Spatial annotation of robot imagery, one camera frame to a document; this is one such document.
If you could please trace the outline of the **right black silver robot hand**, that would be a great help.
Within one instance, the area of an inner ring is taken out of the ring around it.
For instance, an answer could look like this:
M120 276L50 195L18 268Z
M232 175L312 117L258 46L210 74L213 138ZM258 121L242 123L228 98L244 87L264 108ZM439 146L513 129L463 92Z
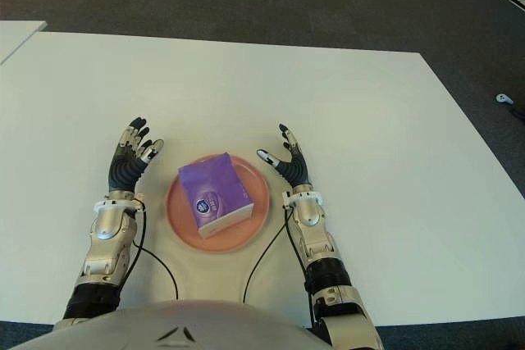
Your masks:
M283 147L290 153L290 159L283 161L264 149L257 150L258 157L271 166L292 189L300 186L311 187L308 166L297 138L284 124L279 124L279 130L284 139Z

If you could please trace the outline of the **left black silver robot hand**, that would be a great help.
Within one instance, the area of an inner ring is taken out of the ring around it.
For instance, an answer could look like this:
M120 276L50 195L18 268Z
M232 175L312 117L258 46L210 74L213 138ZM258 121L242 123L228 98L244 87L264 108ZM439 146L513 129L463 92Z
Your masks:
M160 153L164 141L144 141L149 132L147 120L137 117L124 129L108 171L108 192L135 191L135 186L151 161Z

